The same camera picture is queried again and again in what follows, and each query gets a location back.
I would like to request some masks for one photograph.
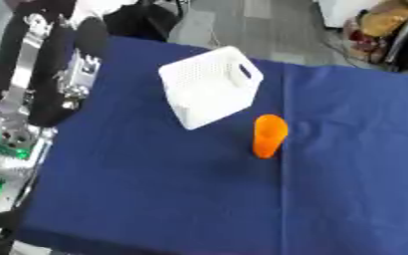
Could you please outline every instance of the white plastic basket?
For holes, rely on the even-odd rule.
[[[249,107],[263,74],[235,47],[159,69],[166,98],[187,129],[200,128]]]

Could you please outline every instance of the blue tablecloth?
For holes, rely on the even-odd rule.
[[[20,237],[87,254],[408,255],[408,76],[255,64],[254,105],[187,131],[157,68],[202,50],[114,38],[62,125]],[[284,115],[282,154],[251,154]]]
[[[255,105],[188,131],[157,70],[202,52],[111,40],[86,107],[60,127],[20,239],[89,255],[279,252],[280,162],[251,146],[254,119],[282,112],[283,65],[256,62],[266,79]]]
[[[408,255],[408,76],[284,74],[282,254]]]

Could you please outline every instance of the orange cup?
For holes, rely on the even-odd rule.
[[[282,118],[263,115],[255,121],[254,154],[259,158],[271,158],[288,136],[288,125]]]

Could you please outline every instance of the basket handle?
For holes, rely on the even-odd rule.
[[[263,74],[248,59],[241,62],[239,68],[241,73],[255,85],[258,85],[264,78]]]

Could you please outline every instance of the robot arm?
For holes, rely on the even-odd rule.
[[[136,0],[114,0],[106,8],[101,2],[109,1],[21,3],[5,30],[0,45],[0,254],[12,244],[18,221],[9,218],[23,210],[55,126],[79,111],[93,88],[107,39],[102,15]]]

